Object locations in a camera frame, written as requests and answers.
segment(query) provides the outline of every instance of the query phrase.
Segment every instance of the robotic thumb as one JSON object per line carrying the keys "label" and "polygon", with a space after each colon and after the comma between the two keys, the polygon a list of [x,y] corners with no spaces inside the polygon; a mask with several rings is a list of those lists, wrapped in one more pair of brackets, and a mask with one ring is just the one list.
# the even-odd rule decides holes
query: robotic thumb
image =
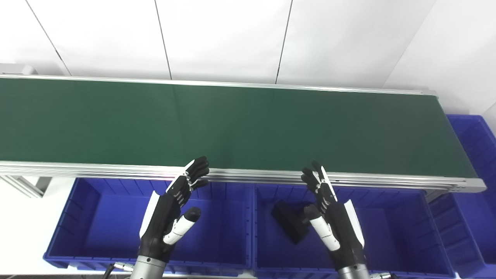
{"label": "robotic thumb", "polygon": [[164,243],[174,245],[200,219],[201,210],[197,207],[188,209],[173,225],[170,233],[164,236]]}

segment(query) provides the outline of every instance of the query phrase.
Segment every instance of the black object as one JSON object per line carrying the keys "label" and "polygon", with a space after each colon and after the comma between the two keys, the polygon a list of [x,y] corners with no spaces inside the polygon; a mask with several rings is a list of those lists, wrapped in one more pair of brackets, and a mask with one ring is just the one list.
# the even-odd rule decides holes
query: black object
{"label": "black object", "polygon": [[304,207],[295,213],[285,201],[278,201],[271,214],[294,244],[298,244],[307,235],[310,221],[305,216]]}

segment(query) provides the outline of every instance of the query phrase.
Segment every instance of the metal support leg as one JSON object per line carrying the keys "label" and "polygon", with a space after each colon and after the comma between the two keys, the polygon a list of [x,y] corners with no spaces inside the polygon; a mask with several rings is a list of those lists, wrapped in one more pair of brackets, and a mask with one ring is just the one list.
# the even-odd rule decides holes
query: metal support leg
{"label": "metal support leg", "polygon": [[20,175],[0,175],[0,179],[4,180],[29,198],[43,197],[48,184],[52,180],[51,177],[40,177],[36,185],[33,185]]}

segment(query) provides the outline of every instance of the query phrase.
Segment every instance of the cable connector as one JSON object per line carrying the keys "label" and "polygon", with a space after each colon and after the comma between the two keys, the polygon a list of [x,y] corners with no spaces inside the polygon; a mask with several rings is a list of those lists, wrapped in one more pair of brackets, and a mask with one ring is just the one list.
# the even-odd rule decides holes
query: cable connector
{"label": "cable connector", "polygon": [[120,270],[127,271],[127,272],[132,272],[134,270],[134,265],[121,263],[121,262],[116,262],[114,264],[114,267],[116,269],[120,269]]}

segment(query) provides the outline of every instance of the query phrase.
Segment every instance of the blue storage crate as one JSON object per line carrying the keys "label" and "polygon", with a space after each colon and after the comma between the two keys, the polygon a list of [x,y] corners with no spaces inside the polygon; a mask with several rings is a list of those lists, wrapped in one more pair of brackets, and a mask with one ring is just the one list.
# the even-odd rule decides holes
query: blue storage crate
{"label": "blue storage crate", "polygon": [[[401,278],[453,278],[433,217],[420,190],[336,188],[340,201],[351,199],[365,238],[371,273],[389,271]],[[328,251],[317,233],[297,245],[271,215],[278,200],[300,208],[315,202],[304,186],[258,185],[253,197],[253,270],[258,278],[333,279]]]}
{"label": "blue storage crate", "polygon": [[482,193],[444,195],[430,204],[455,270],[462,278],[496,278],[496,139],[479,115],[448,115]]}
{"label": "blue storage crate", "polygon": [[[155,189],[169,182],[78,178],[44,259],[59,268],[105,270],[116,261],[134,264],[139,229]],[[167,273],[237,276],[251,266],[250,185],[210,183],[193,192],[183,211],[201,218],[179,241]]]}

